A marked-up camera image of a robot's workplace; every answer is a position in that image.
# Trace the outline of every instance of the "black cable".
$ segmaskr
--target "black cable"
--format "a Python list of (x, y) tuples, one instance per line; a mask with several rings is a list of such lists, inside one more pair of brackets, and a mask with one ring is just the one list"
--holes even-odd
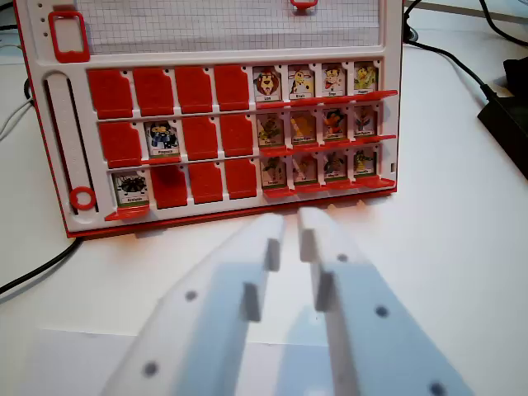
[[(31, 89), (30, 79), (26, 78), (26, 80), (24, 82), (24, 96), (26, 97), (26, 99), (31, 98), (30, 89)], [(33, 105), (33, 107), (35, 107), (35, 99), (33, 99), (33, 98), (31, 98), (31, 105)]]
[(6, 2), (5, 4), (0, 6), (0, 12), (3, 10), (7, 10), (8, 8), (13, 7), (13, 2)]
[(527, 41), (523, 41), (523, 40), (519, 40), (519, 39), (516, 39), (515, 37), (511, 36), (511, 35), (508, 35), (507, 33), (505, 33), (504, 31), (501, 31), (498, 27), (495, 26), (495, 24), (493, 23), (493, 19), (491, 18), (491, 16), (489, 15), (489, 10), (488, 10), (488, 6), (486, 5), (486, 2), (484, 0), (479, 0), (480, 1), (480, 5), (482, 7), (482, 11), (484, 11), (484, 16), (486, 17), (486, 21), (488, 21), (488, 25), (494, 30), (496, 31), (499, 35), (501, 35), (502, 37), (504, 37), (505, 39), (515, 43), (515, 44), (518, 44), (518, 45), (524, 45), (524, 46), (527, 46), (528, 45), (528, 42)]
[(71, 245), (66, 247), (60, 254), (43, 264), (42, 266), (39, 266), (35, 270), (28, 272), (27, 274), (21, 276), (18, 279), (12, 280), (11, 282), (7, 283), (6, 285), (0, 287), (0, 295), (4, 294), (5, 292), (9, 291), (10, 289), (17, 287), (21, 283), (24, 283), (28, 281), (29, 279), (41, 274), (42, 272), (50, 269), (52, 266), (60, 263), (64, 258), (71, 256), (79, 246), (81, 246), (81, 243), (83, 243), (82, 238), (76, 238)]
[(3, 25), (0, 26), (0, 31), (9, 31), (11, 29), (18, 29), (17, 25)]
[(414, 2), (412, 2), (412, 4), (407, 7), (407, 10), (405, 10), (405, 17), (406, 19), (409, 18), (409, 13), (413, 10), (413, 8), (415, 8), (415, 6), (420, 2), (421, 0), (414, 0)]
[(475, 80), (480, 86), (486, 85), (484, 81), (480, 79), (480, 77), (474, 73), (473, 70), (468, 68), (465, 64), (459, 61), (459, 59), (454, 56), (451, 52), (447, 52), (443, 49), (437, 48), (437, 47), (431, 47), (430, 45), (425, 45), (422, 43), (417, 43), (416, 41), (406, 41), (406, 44), (414, 45), (415, 47), (421, 48), (422, 50), (428, 50), (432, 52), (436, 52), (438, 54), (442, 54), (446, 56), (447, 58), (451, 59), (453, 62), (455, 62), (462, 70), (464, 70), (473, 80)]

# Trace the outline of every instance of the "red ledge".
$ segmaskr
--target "red ledge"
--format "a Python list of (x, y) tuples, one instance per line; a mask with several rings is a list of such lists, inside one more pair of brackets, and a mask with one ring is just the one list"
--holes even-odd
[(117, 208), (117, 210), (107, 215), (105, 221), (136, 219), (146, 216), (150, 211), (149, 205), (133, 206), (131, 208)]
[(293, 148), (294, 153), (312, 153), (319, 151), (321, 146), (319, 143), (296, 144)]
[(332, 105), (340, 103), (350, 103), (351, 101), (380, 101), (386, 97), (398, 95), (395, 89), (389, 91), (374, 91), (364, 95), (352, 95), (344, 97), (307, 97), (305, 99), (296, 99), (294, 101), (267, 101), (257, 103), (257, 110), (280, 109), (281, 107), (300, 107), (315, 106), (318, 104)]
[(340, 180), (340, 181), (327, 181), (326, 188), (327, 190), (350, 190), (352, 188), (363, 187), (357, 182), (352, 182), (350, 180)]
[(324, 144), (321, 146), (321, 149), (340, 149), (344, 147), (351, 147), (355, 144), (356, 142), (351, 142), (349, 139), (335, 140), (333, 142), (324, 142)]
[(356, 183), (360, 184), (361, 187), (383, 188), (383, 187), (393, 187), (396, 184), (396, 181), (390, 180), (390, 179), (382, 179), (379, 176), (367, 176), (367, 177), (357, 177)]
[(362, 144), (368, 144), (368, 143), (378, 143), (382, 140), (387, 139), (396, 139), (395, 134), (382, 134), (381, 136), (365, 136), (363, 138), (359, 137), (356, 138), (352, 143), (354, 146), (359, 146)]
[(328, 188), (326, 186), (321, 186), (319, 183), (295, 186), (296, 194), (310, 194), (310, 193), (321, 192), (321, 191), (326, 191), (326, 190), (328, 190)]
[(179, 163), (182, 159), (180, 157), (165, 157), (165, 158), (152, 158), (142, 159), (141, 163), (150, 165), (161, 165), (164, 163)]
[(260, 148), (260, 154), (263, 157), (282, 157), (284, 155), (291, 155), (293, 152), (294, 150), (286, 146)]
[(262, 190), (262, 192), (268, 198), (284, 198), (295, 195), (295, 190), (290, 190), (288, 187), (271, 188), (269, 190)]

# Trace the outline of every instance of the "red ring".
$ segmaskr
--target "red ring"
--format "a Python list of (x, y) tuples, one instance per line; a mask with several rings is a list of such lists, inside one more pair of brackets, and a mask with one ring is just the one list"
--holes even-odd
[[(79, 199), (77, 197), (79, 192), (86, 192), (90, 196), (90, 202), (85, 205), (79, 204)], [(69, 193), (69, 202), (77, 210), (90, 210), (96, 205), (96, 193), (89, 187), (76, 187)]]

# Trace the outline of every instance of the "black device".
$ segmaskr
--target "black device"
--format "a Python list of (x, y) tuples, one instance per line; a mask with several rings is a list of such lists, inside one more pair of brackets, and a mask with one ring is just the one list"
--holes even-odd
[(480, 111), (478, 119), (528, 179), (528, 100), (496, 97)]
[[(489, 103), (480, 111), (478, 119), (488, 128), (488, 131), (501, 145), (502, 149), (516, 164), (525, 178), (528, 179), (528, 74), (526, 73), (528, 70), (528, 58), (519, 60), (509, 59), (504, 62), (508, 89), (515, 96), (498, 97), (493, 89), (485, 84), (473, 70), (460, 62), (452, 53), (417, 42), (418, 34), (408, 24), (408, 18), (410, 11), (420, 1), (414, 0), (403, 14), (403, 42), (423, 50), (444, 55), (455, 62), (455, 64), (479, 84), (480, 89), (486, 95)], [(494, 31), (518, 45), (528, 46), (528, 42), (512, 37), (497, 28), (489, 14), (486, 2), (484, 0), (479, 1), (486, 21)]]

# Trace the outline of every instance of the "lion character picture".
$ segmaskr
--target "lion character picture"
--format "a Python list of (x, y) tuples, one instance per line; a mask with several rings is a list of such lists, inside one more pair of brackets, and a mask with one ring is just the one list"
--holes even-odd
[(314, 72), (308, 65), (293, 65), (288, 69), (290, 99), (314, 96)]
[(281, 79), (274, 68), (254, 68), (255, 101), (279, 101)]
[(377, 69), (372, 63), (359, 62), (354, 65), (354, 93), (364, 94), (376, 89)]
[(337, 64), (323, 65), (323, 96), (342, 97), (345, 95), (346, 72)]

